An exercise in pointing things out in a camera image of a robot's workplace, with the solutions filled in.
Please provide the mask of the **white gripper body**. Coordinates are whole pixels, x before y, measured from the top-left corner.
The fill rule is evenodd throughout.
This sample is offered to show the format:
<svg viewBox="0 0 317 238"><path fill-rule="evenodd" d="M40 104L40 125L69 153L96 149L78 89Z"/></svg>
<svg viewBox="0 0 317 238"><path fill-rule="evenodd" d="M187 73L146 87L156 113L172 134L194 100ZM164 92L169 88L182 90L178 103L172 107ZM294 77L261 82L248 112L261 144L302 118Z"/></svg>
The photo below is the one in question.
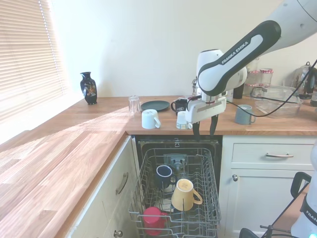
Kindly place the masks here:
<svg viewBox="0 0 317 238"><path fill-rule="evenodd" d="M185 112L186 121L197 123L223 113L226 109L226 97L221 97L210 104L200 99L193 100L188 102L187 105Z"/></svg>

